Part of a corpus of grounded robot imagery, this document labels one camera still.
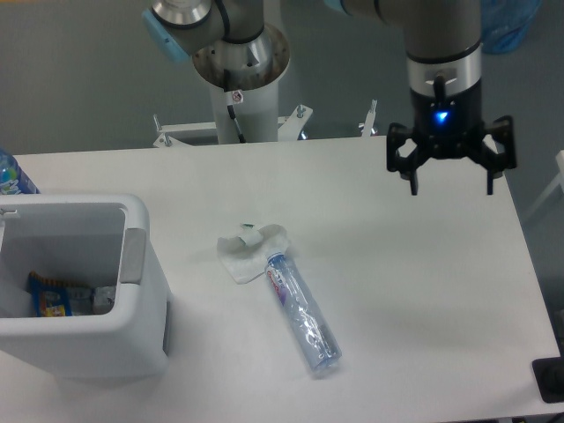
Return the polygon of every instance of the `cable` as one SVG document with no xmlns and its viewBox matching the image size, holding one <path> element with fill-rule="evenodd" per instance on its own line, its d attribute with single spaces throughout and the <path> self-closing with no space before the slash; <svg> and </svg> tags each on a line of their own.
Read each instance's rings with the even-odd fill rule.
<svg viewBox="0 0 564 423">
<path fill-rule="evenodd" d="M 230 76 L 231 76 L 231 73 L 229 72 L 229 70 L 224 69 L 223 70 L 223 91 L 225 93 L 227 93 L 229 91 L 228 83 L 229 83 L 229 77 Z M 239 138 L 239 142 L 241 144 L 247 143 L 247 140 L 245 139 L 245 136 L 243 135 L 243 133 L 241 131 L 241 125 L 239 124 L 239 121 L 237 121 L 237 116 L 235 115 L 235 109 L 233 108 L 233 105 L 227 106 L 227 113 L 229 114 L 229 117 L 233 120 L 233 123 L 235 124 L 235 131 L 237 132 L 237 137 Z"/>
</svg>

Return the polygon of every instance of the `bottle cap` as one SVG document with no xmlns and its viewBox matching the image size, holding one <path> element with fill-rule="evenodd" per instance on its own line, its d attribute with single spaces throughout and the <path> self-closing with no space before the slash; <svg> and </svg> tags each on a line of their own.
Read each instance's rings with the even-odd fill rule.
<svg viewBox="0 0 564 423">
<path fill-rule="evenodd" d="M 267 261 L 273 258 L 274 256 L 278 256 L 278 255 L 282 255 L 282 256 L 284 255 L 284 253 L 280 248 L 267 249 L 264 252 L 264 256 L 266 257 Z"/>
</svg>

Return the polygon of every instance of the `plastic bottle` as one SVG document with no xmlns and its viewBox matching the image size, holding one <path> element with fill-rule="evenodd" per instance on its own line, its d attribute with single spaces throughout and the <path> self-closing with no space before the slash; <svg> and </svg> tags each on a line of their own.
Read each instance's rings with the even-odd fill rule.
<svg viewBox="0 0 564 423">
<path fill-rule="evenodd" d="M 319 374 L 341 357 L 337 341 L 293 260 L 279 250 L 271 250 L 266 256 L 266 276 L 282 303 L 309 367 Z"/>
<path fill-rule="evenodd" d="M 500 54 L 515 50 L 531 25 L 541 0 L 481 0 L 482 50 Z"/>
<path fill-rule="evenodd" d="M 0 149 L 0 195 L 6 194 L 39 194 L 39 190 L 14 156 Z"/>
</svg>

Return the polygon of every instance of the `white trash bin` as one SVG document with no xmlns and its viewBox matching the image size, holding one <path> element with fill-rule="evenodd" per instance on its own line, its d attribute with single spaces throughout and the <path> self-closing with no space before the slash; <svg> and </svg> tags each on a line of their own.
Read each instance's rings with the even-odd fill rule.
<svg viewBox="0 0 564 423">
<path fill-rule="evenodd" d="M 0 349 L 63 377 L 167 368 L 172 294 L 134 196 L 0 198 Z M 36 317 L 27 275 L 116 286 L 105 315 Z"/>
</svg>

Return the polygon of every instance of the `blue led light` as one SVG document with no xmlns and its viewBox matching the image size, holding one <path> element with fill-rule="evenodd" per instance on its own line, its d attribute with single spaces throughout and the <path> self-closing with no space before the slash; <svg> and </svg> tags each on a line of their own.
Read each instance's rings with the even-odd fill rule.
<svg viewBox="0 0 564 423">
<path fill-rule="evenodd" d="M 448 117 L 449 117 L 449 112 L 436 112 L 434 114 L 434 119 L 439 125 L 443 125 Z"/>
</svg>

